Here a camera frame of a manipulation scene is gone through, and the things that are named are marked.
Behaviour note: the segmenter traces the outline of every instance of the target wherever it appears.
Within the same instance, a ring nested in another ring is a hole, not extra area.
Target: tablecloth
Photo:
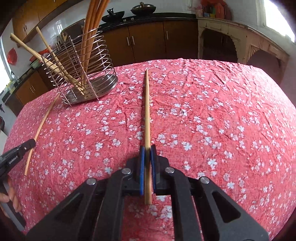
[[[149,69],[151,139],[158,154],[192,178],[210,177],[272,239],[296,204],[296,109],[261,69],[205,60],[155,60],[117,67],[118,84],[99,101],[59,99],[37,140],[10,175],[26,231],[89,177],[123,168],[144,144],[144,72]],[[33,138],[56,95],[25,105],[5,150]],[[123,240],[173,240],[169,196],[125,202]]]

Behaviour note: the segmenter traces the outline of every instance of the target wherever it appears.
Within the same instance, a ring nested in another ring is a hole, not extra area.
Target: metal screw
[[[207,178],[207,177],[201,177],[200,181],[204,184],[209,184],[209,182],[210,182],[209,178]]]
[[[88,185],[94,185],[94,184],[96,184],[96,179],[93,178],[93,177],[91,177],[91,178],[89,178],[89,179],[86,180],[86,183]]]
[[[172,167],[167,167],[167,168],[165,169],[165,172],[166,172],[166,173],[174,173],[174,171],[175,171],[175,169],[172,168]]]
[[[131,173],[131,169],[129,169],[129,168],[123,168],[123,169],[121,170],[121,172],[122,172],[124,175],[127,175],[127,174],[130,174],[130,173]]]

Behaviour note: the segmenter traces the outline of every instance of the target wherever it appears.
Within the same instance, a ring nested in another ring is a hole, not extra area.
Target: red plastic bag
[[[7,62],[12,65],[15,65],[17,63],[17,52],[14,48],[9,50],[7,54]]]

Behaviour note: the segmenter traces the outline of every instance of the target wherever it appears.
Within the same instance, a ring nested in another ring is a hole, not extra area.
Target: wire basket
[[[82,45],[83,35],[74,39],[69,36],[47,58],[42,56],[53,86],[69,105],[99,99],[118,82],[102,31],[93,29],[88,33],[91,37],[85,41],[85,47]]]

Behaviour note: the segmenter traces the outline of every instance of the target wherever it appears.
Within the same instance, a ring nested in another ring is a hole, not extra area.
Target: window
[[[4,90],[4,88],[6,87],[6,85],[9,83],[10,81],[10,75],[8,75],[8,73],[10,73],[10,67],[7,63],[7,59],[5,56],[5,52],[4,52],[4,48],[3,48],[3,44],[2,44],[2,38],[0,37],[0,92],[2,92],[2,90]]]
[[[264,25],[272,28],[283,36],[289,36],[292,42],[295,43],[295,34],[286,19],[278,10],[277,6],[270,0],[264,0],[264,9],[266,16],[266,22]]]

